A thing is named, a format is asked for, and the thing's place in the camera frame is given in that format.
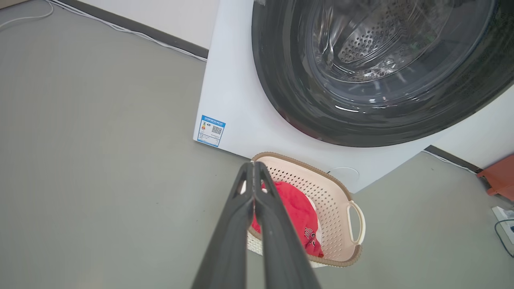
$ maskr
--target white wall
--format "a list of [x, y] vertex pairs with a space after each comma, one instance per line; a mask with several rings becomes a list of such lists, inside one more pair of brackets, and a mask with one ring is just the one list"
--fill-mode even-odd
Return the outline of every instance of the white wall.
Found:
[[80, 0], [209, 49], [219, 0]]
[[434, 146], [480, 168], [514, 153], [514, 86], [457, 124]]

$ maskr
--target white basket handle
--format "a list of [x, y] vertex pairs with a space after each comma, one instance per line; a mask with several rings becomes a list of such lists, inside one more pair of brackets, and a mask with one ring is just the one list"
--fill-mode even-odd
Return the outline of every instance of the white basket handle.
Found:
[[[359, 215], [359, 221], [360, 221], [360, 234], [359, 238], [357, 240], [354, 240], [353, 238], [353, 232], [352, 232], [352, 222], [350, 221], [350, 207], [354, 207], [354, 209], [357, 211], [357, 214]], [[354, 244], [360, 245], [362, 244], [362, 241], [364, 241], [364, 235], [366, 234], [366, 220], [364, 219], [364, 214], [362, 213], [362, 210], [355, 204], [354, 201], [350, 201], [348, 203], [348, 207], [346, 208], [346, 212], [348, 213], [348, 228], [350, 229], [350, 239]]]

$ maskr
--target beige plastic basket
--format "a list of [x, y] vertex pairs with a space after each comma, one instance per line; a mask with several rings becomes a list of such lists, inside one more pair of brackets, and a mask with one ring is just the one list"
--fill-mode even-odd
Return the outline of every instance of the beige plastic basket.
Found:
[[[359, 259], [362, 240], [366, 232], [364, 215], [352, 201], [346, 187], [331, 175], [303, 162], [276, 153], [260, 153], [253, 161], [263, 162], [275, 182], [286, 182], [302, 191], [316, 205], [321, 223], [324, 257], [307, 255], [312, 267], [350, 266]], [[360, 234], [355, 240], [350, 223], [350, 208], [354, 207], [360, 219]], [[262, 255], [261, 234], [248, 229], [248, 249]]]

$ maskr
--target washing machine door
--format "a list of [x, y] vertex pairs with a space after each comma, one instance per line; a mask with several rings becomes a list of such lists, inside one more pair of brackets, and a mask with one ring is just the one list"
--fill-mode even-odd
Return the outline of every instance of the washing machine door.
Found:
[[260, 0], [262, 87], [294, 127], [351, 147], [395, 145], [475, 113], [514, 76], [512, 0]]

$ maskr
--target washing machine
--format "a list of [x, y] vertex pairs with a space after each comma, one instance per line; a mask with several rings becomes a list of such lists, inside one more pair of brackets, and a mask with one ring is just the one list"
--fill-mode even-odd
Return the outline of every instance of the washing machine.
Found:
[[220, 0], [193, 139], [355, 193], [506, 89], [513, 50], [510, 0]]

